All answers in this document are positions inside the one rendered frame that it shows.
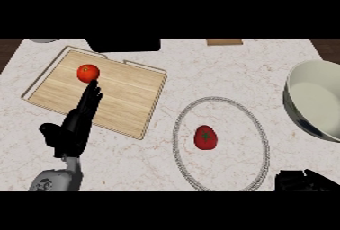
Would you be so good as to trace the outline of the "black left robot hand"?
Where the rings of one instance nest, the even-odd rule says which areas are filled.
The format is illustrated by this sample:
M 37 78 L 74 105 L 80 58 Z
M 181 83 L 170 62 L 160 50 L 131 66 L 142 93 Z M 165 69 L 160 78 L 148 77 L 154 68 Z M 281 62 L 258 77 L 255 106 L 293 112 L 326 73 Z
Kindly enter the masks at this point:
M 77 107 L 70 111 L 63 124 L 42 124 L 39 130 L 46 138 L 46 145 L 55 149 L 57 158 L 80 157 L 85 152 L 101 99 L 101 88 L 98 81 L 94 80 L 85 89 Z

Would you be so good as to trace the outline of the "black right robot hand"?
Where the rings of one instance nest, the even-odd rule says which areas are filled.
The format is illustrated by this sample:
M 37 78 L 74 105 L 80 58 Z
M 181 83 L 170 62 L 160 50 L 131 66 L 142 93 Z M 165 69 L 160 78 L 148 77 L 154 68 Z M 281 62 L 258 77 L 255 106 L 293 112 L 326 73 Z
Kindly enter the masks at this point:
M 309 169 L 281 171 L 275 176 L 275 191 L 340 192 L 340 184 Z

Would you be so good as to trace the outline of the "round marble-patterned placemat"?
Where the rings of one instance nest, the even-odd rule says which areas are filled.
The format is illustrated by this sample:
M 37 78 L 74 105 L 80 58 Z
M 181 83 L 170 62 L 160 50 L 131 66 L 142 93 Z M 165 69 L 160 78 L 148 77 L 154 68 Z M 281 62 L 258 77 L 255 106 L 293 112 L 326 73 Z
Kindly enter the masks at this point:
M 201 125 L 216 132 L 213 150 L 201 150 L 194 144 Z M 256 115 L 238 102 L 210 96 L 187 106 L 173 128 L 173 155 L 196 190 L 259 189 L 269 168 L 268 135 Z

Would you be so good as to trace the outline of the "large white bowl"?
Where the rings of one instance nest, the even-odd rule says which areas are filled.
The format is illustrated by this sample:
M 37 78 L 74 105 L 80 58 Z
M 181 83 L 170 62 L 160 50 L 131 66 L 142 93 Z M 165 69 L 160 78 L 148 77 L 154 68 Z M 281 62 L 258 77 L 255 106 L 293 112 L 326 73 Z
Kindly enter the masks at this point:
M 287 76 L 283 106 L 298 127 L 340 143 L 340 65 L 324 60 L 298 64 Z

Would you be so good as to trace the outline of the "red tomato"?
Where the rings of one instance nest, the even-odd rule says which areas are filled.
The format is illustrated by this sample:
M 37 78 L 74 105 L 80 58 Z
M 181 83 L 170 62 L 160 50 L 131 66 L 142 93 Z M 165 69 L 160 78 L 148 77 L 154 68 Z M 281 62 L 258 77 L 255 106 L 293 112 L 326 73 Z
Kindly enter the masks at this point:
M 77 78 L 83 83 L 91 83 L 94 80 L 98 80 L 99 69 L 95 65 L 82 65 L 77 69 Z

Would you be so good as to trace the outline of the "black appliance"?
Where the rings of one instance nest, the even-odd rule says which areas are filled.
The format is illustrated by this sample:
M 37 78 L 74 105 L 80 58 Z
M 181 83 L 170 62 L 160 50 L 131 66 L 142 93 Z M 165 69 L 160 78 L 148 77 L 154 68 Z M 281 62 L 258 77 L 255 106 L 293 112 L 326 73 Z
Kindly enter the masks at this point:
M 86 39 L 94 51 L 107 52 L 148 52 L 162 49 L 160 39 Z

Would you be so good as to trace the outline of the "brown wooden block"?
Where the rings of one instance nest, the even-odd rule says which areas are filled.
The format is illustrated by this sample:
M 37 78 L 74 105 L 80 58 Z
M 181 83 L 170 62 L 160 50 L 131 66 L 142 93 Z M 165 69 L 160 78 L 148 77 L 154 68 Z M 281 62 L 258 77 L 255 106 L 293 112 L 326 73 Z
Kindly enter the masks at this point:
M 207 46 L 243 45 L 243 39 L 206 39 Z

